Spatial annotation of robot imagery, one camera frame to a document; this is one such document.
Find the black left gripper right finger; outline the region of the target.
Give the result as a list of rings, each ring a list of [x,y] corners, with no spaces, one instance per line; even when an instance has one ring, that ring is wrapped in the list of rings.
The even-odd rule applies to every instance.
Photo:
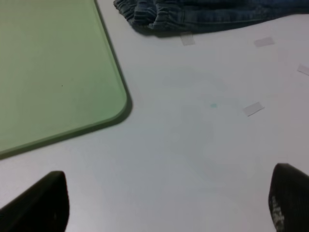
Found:
[[[309,230],[309,176],[288,163],[278,163],[268,195],[270,215],[278,232]]]

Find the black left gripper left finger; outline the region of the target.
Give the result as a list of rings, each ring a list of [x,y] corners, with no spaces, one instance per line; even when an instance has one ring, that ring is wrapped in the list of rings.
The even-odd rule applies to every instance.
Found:
[[[2,232],[64,232],[70,201],[63,171],[52,171],[0,209]]]

